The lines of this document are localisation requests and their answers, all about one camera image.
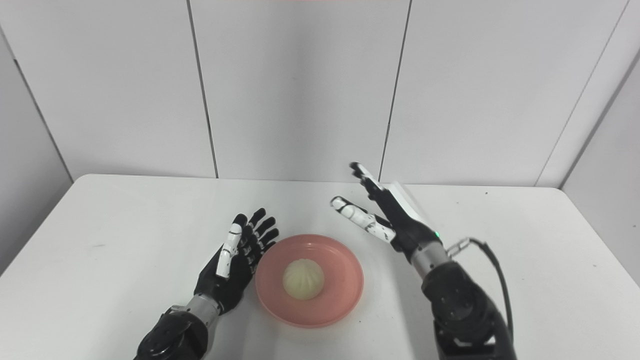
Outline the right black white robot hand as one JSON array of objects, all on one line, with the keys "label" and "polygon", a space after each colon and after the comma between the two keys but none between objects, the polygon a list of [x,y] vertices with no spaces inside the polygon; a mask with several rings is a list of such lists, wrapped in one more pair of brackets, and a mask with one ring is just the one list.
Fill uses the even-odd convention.
[{"label": "right black white robot hand", "polygon": [[398,183],[382,185],[359,162],[351,162],[349,167],[383,216],[369,212],[343,196],[330,200],[330,206],[336,212],[390,244],[396,252],[403,253],[410,264],[435,268],[450,261],[439,235],[427,225]]}]

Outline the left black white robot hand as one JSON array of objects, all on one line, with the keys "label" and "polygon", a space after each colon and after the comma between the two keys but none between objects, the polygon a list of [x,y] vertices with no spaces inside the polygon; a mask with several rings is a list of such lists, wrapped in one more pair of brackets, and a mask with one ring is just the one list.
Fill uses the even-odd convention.
[{"label": "left black white robot hand", "polygon": [[206,296],[222,316],[238,306],[258,264],[275,244],[279,230],[274,217],[259,208],[248,218],[237,214],[222,246],[199,273],[195,296]]}]

